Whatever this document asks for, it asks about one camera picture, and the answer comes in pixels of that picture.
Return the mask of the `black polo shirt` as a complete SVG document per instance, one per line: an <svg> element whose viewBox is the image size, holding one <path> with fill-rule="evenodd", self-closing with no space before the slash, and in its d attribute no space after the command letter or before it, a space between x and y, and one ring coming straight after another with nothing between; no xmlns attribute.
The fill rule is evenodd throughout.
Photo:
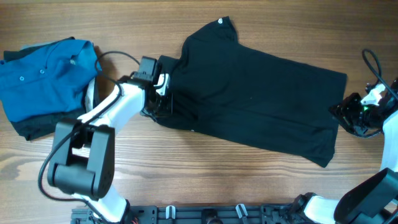
<svg viewBox="0 0 398 224"><path fill-rule="evenodd" d="M306 158L326 167L338 123L344 73L280 58L239 43L229 17L189 35L180 58L161 56L170 75L173 112L157 122L252 147Z"/></svg>

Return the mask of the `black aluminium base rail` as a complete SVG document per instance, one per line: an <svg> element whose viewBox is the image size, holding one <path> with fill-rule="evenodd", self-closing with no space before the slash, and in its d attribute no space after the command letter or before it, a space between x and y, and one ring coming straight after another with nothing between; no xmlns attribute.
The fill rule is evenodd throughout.
<svg viewBox="0 0 398 224"><path fill-rule="evenodd" d="M311 223L301 213L293 212L291 204L262 204L256 206L238 204L214 207L132 206L131 216L132 223L147 224Z"/></svg>

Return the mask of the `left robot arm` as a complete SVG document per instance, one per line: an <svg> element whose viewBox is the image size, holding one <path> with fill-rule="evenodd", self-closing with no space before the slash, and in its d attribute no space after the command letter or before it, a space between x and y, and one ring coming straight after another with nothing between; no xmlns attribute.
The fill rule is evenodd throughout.
<svg viewBox="0 0 398 224"><path fill-rule="evenodd" d="M169 102L170 76L143 80L124 77L97 107L77 119L64 119L55 128L51 153L38 176L83 202L94 223L133 223L130 203L113 186L117 133L136 114L155 116Z"/></svg>

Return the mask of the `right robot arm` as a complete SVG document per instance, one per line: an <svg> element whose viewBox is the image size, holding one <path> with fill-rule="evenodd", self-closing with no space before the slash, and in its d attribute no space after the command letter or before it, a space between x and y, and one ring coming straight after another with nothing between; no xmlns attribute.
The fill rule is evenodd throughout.
<svg viewBox="0 0 398 224"><path fill-rule="evenodd" d="M397 223L397 212L385 208L397 200L397 100L386 95L379 106L364 105L360 95L353 93L332 106L330 113L352 135L359 136L369 129L383 132L380 171L339 200L311 192L299 195L289 212L302 217L305 223Z"/></svg>

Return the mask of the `dark grey folded shirt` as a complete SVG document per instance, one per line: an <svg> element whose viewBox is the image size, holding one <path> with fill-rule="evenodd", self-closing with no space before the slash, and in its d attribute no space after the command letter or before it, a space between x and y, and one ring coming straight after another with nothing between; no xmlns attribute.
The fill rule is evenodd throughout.
<svg viewBox="0 0 398 224"><path fill-rule="evenodd" d="M69 38L66 38L63 40L80 40L80 39L75 39L74 37L69 37ZM29 55L32 52L38 50L39 48L42 48L42 47L31 47L31 48L28 48L25 50L19 50L19 51L6 50L3 53L3 58L1 60L1 63L20 59L20 58L25 57L26 55ZM85 97L85 89L83 90L83 101L84 101L84 97ZM69 112L43 114L43 115L33 116L28 119L19 121L19 122L12 122L12 121L9 121L9 122L12 124L12 127L16 130L18 135L24 137L27 141L32 141L32 140L41 138L42 136L45 136L45 135L48 135L48 134L54 132L56 124L63 118L75 119L85 113L87 113L87 112L86 112L84 102L83 102L83 107L81 109L76 109L76 110L69 111Z"/></svg>

